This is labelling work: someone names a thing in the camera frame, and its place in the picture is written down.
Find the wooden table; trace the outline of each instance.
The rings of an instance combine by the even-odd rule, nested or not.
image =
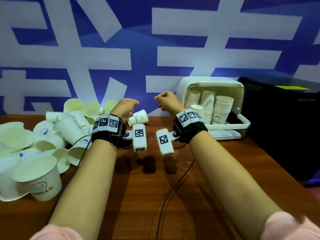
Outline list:
[[[26,129],[32,129],[42,120],[44,116],[6,115],[0,117],[0,124],[22,121]],[[151,117],[146,126],[147,151],[118,151],[99,239],[155,239],[163,199],[193,161],[188,146],[171,156],[160,154],[156,131],[164,127],[172,129],[170,118]],[[306,215],[320,226],[320,202],[250,138],[222,141],[221,144],[283,210],[294,216]],[[61,175],[63,183],[72,177],[75,169],[71,166]],[[0,202],[1,238],[30,238],[45,226],[54,202],[55,199],[38,202],[31,195],[13,202]],[[165,208],[161,237],[237,239],[196,163]]]

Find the blue wall mural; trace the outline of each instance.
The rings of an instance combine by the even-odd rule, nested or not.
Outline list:
[[[184,76],[320,82],[320,0],[0,0],[0,115],[123,97],[152,115]]]

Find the black device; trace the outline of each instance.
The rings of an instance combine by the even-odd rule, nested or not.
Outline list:
[[[320,84],[295,78],[240,77],[247,135],[298,181],[320,168]]]

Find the human arm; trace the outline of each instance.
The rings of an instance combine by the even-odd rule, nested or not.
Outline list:
[[[159,94],[155,100],[173,117],[185,109],[172,92]],[[229,220],[244,239],[258,239],[267,218],[281,209],[208,132],[195,135],[189,146]]]
[[[122,99],[111,111],[122,119],[129,117],[134,99]],[[76,230],[84,240],[97,239],[105,212],[117,149],[97,139],[86,152],[81,165],[61,195],[50,224]]]

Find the black wrist strap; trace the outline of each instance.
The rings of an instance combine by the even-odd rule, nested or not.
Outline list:
[[[110,142],[116,148],[129,149],[130,140],[123,140],[126,126],[122,119],[114,114],[103,114],[94,122],[91,141],[101,139]]]
[[[177,114],[173,121],[173,130],[177,132],[181,143],[190,143],[191,139],[201,131],[208,131],[201,116],[192,109]]]

